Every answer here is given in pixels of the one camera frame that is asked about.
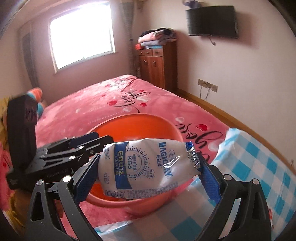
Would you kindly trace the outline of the white MAGICLAY pouch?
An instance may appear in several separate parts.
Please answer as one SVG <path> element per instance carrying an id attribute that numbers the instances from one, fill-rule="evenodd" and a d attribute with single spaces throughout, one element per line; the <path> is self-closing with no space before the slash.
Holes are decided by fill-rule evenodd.
<path id="1" fill-rule="evenodd" d="M 108 144 L 98 163 L 103 193 L 123 199 L 163 194 L 200 173 L 192 142 L 161 138 Z"/>

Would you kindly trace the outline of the orange plastic trash bucket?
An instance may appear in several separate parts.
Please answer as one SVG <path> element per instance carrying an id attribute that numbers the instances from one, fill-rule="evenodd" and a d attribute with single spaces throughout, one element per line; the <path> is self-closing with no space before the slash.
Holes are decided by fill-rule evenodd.
<path id="1" fill-rule="evenodd" d="M 172 122 L 146 113 L 135 113 L 111 118 L 88 131 L 88 133 L 91 132 L 96 132 L 100 136 L 110 135 L 115 142 L 133 141 L 143 138 L 165 138 L 183 141 L 181 132 Z M 171 190 L 151 198 L 123 200 L 103 195 L 100 184 L 94 184 L 86 201 L 99 207 L 123 208 L 128 213 L 134 215 L 146 215 L 169 201 L 173 193 L 174 191 Z"/>

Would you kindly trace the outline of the blue white checkered tablecloth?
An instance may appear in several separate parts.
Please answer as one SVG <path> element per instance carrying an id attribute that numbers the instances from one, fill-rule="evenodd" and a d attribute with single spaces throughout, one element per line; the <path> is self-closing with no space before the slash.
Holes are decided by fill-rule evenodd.
<path id="1" fill-rule="evenodd" d="M 295 240 L 295 174 L 230 128 L 214 161 L 175 200 L 96 232 L 103 240 Z"/>

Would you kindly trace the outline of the pink heart-print bedspread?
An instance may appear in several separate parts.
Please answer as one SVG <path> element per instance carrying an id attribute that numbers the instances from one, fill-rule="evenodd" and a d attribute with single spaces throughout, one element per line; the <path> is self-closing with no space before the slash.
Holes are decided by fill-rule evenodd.
<path id="1" fill-rule="evenodd" d="M 195 147 L 212 162 L 218 146 L 224 141 L 229 126 L 198 105 L 177 97 L 175 94 L 155 87 L 132 75 L 123 75 L 79 90 L 45 108 L 37 124 L 37 147 L 70 136 L 80 136 L 96 125 L 112 118 L 127 114 L 145 113 L 160 116 L 176 125 L 176 133 L 195 141 Z M 8 157 L 8 142 L 1 160 L 1 207 L 4 208 L 11 225 L 20 235 L 24 235 L 25 219 L 29 207 L 27 193 L 8 196 L 5 172 L 11 163 Z M 113 209 L 118 214 L 107 217 L 107 208 L 95 208 L 82 203 L 95 225 L 129 219 L 123 209 Z"/>

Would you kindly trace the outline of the window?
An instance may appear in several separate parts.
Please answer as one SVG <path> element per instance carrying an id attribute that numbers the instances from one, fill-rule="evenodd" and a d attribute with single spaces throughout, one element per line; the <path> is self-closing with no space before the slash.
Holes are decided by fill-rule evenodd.
<path id="1" fill-rule="evenodd" d="M 115 53 L 109 1 L 92 1 L 53 18 L 49 36 L 56 70 Z"/>

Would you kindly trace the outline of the brown wooden cabinet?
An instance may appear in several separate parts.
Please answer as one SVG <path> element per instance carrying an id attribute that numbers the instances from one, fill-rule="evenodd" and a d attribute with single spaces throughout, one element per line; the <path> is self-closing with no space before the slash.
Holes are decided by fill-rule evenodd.
<path id="1" fill-rule="evenodd" d="M 160 48 L 137 50 L 140 78 L 176 92 L 178 88 L 177 43 L 169 42 Z"/>

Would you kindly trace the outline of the folded blankets stack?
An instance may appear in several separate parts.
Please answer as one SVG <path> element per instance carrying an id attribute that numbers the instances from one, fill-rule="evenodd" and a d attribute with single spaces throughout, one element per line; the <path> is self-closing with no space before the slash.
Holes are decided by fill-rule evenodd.
<path id="1" fill-rule="evenodd" d="M 135 44 L 136 50 L 156 48 L 164 46 L 168 42 L 177 41 L 177 33 L 173 29 L 159 28 L 143 32 Z"/>

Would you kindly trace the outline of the grey patterned curtain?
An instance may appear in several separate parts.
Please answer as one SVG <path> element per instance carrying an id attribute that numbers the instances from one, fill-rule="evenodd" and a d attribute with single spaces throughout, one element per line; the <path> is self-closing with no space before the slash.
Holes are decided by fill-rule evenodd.
<path id="1" fill-rule="evenodd" d="M 128 49 L 128 66 L 129 73 L 138 76 L 137 59 L 135 56 L 134 40 L 133 40 L 133 19 L 134 19 L 134 1 L 119 1 L 121 17 L 125 26 Z"/>

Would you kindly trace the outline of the wall power outlet strip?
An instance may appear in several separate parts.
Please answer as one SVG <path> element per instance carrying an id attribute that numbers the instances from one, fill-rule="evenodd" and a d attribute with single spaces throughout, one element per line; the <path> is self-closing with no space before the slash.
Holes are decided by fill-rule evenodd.
<path id="1" fill-rule="evenodd" d="M 218 86 L 217 85 L 210 84 L 209 82 L 206 82 L 206 81 L 201 80 L 201 79 L 198 79 L 198 85 L 200 85 L 201 87 L 204 87 L 204 88 L 209 88 L 213 92 L 218 91 Z"/>

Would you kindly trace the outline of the purple wall ornament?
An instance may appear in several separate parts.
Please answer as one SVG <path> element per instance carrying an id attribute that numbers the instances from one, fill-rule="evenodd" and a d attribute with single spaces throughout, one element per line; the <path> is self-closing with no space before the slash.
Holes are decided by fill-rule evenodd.
<path id="1" fill-rule="evenodd" d="M 190 9 L 197 9 L 197 8 L 201 8 L 202 7 L 202 3 L 196 0 L 182 0 L 182 4 L 184 6 L 189 7 Z"/>

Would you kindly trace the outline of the wall-mounted black television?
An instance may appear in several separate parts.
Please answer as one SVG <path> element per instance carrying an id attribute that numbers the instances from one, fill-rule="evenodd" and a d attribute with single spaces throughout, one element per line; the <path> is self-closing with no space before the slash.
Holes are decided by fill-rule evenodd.
<path id="1" fill-rule="evenodd" d="M 233 6 L 205 6 L 186 11 L 190 36 L 238 38 Z"/>

